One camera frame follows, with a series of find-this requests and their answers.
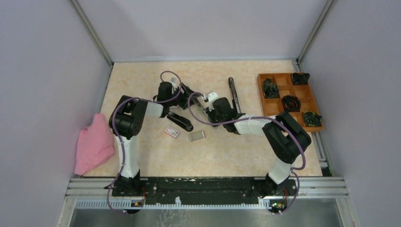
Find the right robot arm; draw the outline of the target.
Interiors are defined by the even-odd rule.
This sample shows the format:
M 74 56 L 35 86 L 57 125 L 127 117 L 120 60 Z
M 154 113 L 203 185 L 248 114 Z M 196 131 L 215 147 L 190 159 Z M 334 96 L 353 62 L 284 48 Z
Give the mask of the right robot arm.
M 269 142 L 276 159 L 265 181 L 255 187 L 257 196 L 280 194 L 290 175 L 306 167 L 305 151 L 312 139 L 289 112 L 283 111 L 268 117 L 239 113 L 232 108 L 227 98 L 213 92 L 206 96 L 200 95 L 209 105 L 205 108 L 197 95 L 197 92 L 191 94 L 188 103 L 194 102 L 204 111 L 208 116 L 206 125 L 222 125 L 227 132 L 236 135 L 265 136 Z

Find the red white staple box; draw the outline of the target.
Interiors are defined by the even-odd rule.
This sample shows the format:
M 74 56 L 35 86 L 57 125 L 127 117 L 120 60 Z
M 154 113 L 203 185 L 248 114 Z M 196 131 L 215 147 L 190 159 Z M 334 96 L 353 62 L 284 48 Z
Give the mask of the red white staple box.
M 176 138 L 180 135 L 180 131 L 177 130 L 177 129 L 175 129 L 175 128 L 173 128 L 173 127 L 171 127 L 171 126 L 168 126 L 168 127 L 165 129 L 165 133 L 166 133 L 167 135 L 171 136 L 171 137 L 174 138 L 174 139 L 176 139 Z

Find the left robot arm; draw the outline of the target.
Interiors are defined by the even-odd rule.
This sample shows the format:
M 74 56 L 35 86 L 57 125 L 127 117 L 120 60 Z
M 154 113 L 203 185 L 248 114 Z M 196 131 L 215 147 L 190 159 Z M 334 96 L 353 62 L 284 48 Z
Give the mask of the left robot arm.
M 109 126 L 119 142 L 120 170 L 112 186 L 113 196 L 140 193 L 142 183 L 137 161 L 137 135 L 141 131 L 144 118 L 153 116 L 167 118 L 182 129 L 191 132 L 191 121 L 173 113 L 171 107 L 187 109 L 194 102 L 189 99 L 193 91 L 181 83 L 161 82 L 158 94 L 151 100 L 122 96 L 109 119 Z

